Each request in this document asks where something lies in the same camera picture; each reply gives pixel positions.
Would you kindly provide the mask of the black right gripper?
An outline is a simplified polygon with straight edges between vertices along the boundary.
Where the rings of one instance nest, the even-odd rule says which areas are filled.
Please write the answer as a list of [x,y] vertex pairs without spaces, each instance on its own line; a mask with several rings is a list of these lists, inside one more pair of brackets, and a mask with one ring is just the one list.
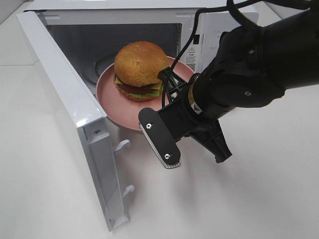
[[143,134],[163,167],[180,167],[180,150],[176,141],[183,137],[192,137],[213,153],[216,163],[231,157],[219,121],[202,124],[195,119],[187,98],[190,83],[171,72],[170,67],[160,71],[159,78],[166,85],[169,104],[160,114],[152,108],[143,108],[138,118]]

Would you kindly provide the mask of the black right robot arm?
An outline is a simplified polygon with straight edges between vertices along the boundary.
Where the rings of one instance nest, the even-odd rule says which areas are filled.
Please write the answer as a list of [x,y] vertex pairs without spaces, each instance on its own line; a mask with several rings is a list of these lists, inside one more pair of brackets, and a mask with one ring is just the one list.
[[212,152],[216,162],[231,156],[219,118],[235,108],[260,108],[281,98],[287,89],[319,82],[319,3],[316,0],[276,0],[275,5],[294,8],[298,14],[268,26],[258,26],[240,8],[252,1],[201,8],[202,13],[228,11],[239,27],[220,36],[219,48],[201,72],[183,80],[168,67],[163,80],[162,108],[139,112],[142,132],[167,169],[180,166],[176,143],[192,137]]

